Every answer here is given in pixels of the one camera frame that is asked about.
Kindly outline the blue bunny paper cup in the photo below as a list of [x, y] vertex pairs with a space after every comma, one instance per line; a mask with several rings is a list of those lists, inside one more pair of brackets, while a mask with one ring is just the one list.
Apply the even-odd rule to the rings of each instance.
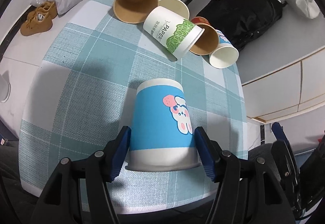
[[141, 83], [135, 97], [126, 169], [166, 172], [198, 166], [182, 85], [167, 78]]

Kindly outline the blue white paper cup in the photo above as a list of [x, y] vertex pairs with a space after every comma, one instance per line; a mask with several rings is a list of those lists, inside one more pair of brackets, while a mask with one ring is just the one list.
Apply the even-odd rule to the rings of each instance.
[[219, 43], [217, 48], [209, 55], [209, 63], [217, 69], [224, 69], [237, 61], [239, 52], [221, 31], [218, 29], [215, 31], [218, 34]]

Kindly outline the small red kraft cup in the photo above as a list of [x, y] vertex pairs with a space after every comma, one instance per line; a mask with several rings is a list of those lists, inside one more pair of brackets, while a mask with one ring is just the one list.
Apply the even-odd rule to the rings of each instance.
[[190, 52], [196, 55], [211, 54], [219, 45], [219, 36], [217, 31], [210, 25], [208, 20], [203, 17], [194, 17], [191, 19], [191, 22], [204, 29], [204, 32], [192, 48], [190, 48]]

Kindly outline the white green paper cup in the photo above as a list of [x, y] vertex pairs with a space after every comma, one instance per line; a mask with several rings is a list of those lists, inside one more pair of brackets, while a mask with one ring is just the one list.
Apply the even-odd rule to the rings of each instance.
[[187, 5], [181, 0], [159, 0], [159, 5], [184, 17], [189, 19], [190, 11]]
[[178, 60], [204, 33], [203, 28], [162, 6], [152, 10], [143, 28]]

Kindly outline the large red kraft cup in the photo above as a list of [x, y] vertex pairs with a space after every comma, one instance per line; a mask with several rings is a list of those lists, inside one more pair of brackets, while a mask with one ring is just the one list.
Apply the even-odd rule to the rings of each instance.
[[124, 23], [138, 24], [159, 4], [159, 0], [114, 0], [115, 16]]

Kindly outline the white green paper cup rear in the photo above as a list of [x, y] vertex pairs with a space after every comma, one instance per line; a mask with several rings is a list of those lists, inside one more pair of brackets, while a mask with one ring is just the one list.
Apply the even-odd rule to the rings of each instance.
[[187, 5], [181, 0], [159, 0], [159, 5], [184, 17], [189, 19], [190, 11]]

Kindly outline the teal plaid tablecloth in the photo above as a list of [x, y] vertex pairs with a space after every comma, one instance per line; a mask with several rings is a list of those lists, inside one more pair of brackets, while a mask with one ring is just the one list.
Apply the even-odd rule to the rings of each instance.
[[40, 195], [60, 159], [87, 158], [130, 125], [138, 86], [168, 78], [183, 86], [193, 127], [246, 159], [244, 95], [236, 65], [175, 59], [141, 24], [120, 21], [114, 0], [89, 0], [63, 27], [30, 87], [20, 125], [23, 188]]

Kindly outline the black backpack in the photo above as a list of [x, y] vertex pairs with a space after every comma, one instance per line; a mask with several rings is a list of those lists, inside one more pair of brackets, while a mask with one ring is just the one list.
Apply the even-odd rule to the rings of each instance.
[[207, 19], [242, 51], [282, 18], [287, 4], [285, 0], [211, 0], [197, 16]]

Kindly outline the white trash bin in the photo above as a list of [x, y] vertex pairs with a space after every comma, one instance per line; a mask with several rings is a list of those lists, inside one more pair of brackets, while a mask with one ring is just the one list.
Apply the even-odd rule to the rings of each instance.
[[11, 84], [0, 74], [0, 102], [6, 102], [10, 96]]

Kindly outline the brown shoe near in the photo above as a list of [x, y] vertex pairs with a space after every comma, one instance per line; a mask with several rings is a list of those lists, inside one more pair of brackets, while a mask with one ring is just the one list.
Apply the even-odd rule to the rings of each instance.
[[45, 18], [42, 21], [39, 21], [36, 18], [31, 18], [21, 25], [20, 32], [23, 36], [31, 36], [36, 33], [47, 32], [52, 28], [52, 26], [53, 23], [50, 18]]

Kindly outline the brown shoe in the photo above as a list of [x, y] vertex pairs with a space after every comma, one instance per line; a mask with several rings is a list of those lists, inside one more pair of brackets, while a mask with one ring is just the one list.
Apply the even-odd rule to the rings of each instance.
[[37, 11], [48, 13], [51, 19], [54, 19], [58, 15], [56, 3], [54, 1], [45, 1], [43, 4], [38, 6], [35, 10], [28, 13], [27, 20], [34, 17]]
[[45, 18], [42, 21], [39, 21], [36, 18], [31, 18], [21, 25], [20, 32], [23, 36], [31, 36], [36, 33], [47, 32], [52, 28], [52, 26], [53, 23], [50, 18]]

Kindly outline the brown shoe far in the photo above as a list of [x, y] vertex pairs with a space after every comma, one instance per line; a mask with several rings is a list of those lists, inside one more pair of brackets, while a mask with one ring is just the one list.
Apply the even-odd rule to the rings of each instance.
[[34, 17], [37, 11], [48, 13], [51, 19], [54, 19], [58, 15], [56, 3], [54, 1], [45, 1], [43, 4], [38, 6], [35, 10], [28, 13], [27, 20]]

